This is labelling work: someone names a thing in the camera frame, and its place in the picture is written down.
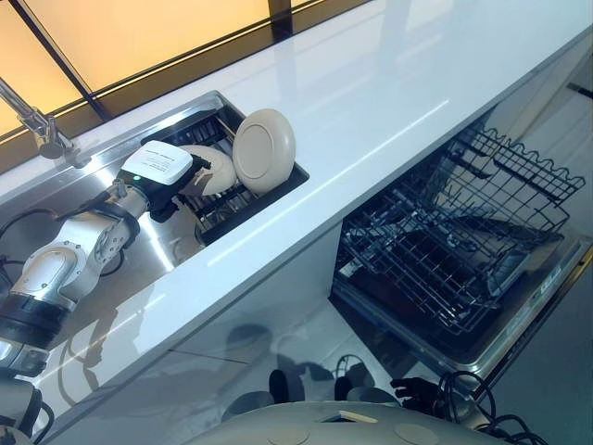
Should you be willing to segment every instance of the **dish rack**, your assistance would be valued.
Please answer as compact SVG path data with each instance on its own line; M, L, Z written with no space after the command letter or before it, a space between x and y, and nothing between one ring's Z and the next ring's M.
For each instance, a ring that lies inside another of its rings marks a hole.
M584 184L473 124L345 218L338 268L381 275L403 313L471 332L531 252L562 239L561 204Z
M141 143L157 140L174 146L211 146L232 157L234 134L243 119L244 116L230 106L199 111L169 128L151 134ZM233 187L219 194L207 197L179 195L178 198L196 217L194 235L197 241L207 246L308 178L295 164L288 179L263 196L251 193L237 181Z

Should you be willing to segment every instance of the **white plate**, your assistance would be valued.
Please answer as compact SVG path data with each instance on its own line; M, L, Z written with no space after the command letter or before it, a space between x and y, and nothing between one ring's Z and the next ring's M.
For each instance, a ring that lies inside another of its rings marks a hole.
M233 142L239 180L257 195L269 192L290 176L295 147L293 129L280 111L255 111L241 122Z
M189 196L207 196L231 188L237 180L233 162L226 154L211 146L180 146L191 155L207 160L210 169L201 169L181 193Z

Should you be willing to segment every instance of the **wire rack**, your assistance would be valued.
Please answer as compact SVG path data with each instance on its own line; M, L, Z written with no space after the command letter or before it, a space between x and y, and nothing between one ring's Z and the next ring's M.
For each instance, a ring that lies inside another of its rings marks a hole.
M340 257L390 283L458 335L470 332L585 184L495 130L468 127L345 219Z

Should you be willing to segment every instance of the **dishwasher door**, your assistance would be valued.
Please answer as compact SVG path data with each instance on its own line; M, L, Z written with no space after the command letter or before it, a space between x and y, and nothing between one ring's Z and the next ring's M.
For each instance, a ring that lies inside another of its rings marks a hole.
M493 379L591 256L563 228L584 183L475 123L345 218L333 292L438 374Z

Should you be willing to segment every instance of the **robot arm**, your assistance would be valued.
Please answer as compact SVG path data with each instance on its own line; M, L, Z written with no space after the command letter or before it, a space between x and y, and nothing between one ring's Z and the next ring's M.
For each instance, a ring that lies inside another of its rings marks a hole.
M169 219L177 210L171 199L209 167L176 146L148 142L126 160L111 187L60 217L56 238L27 259L0 299L0 428L31 435L41 394L14 377L43 371L64 320L95 288L105 265L134 241L138 218L150 211L160 223Z

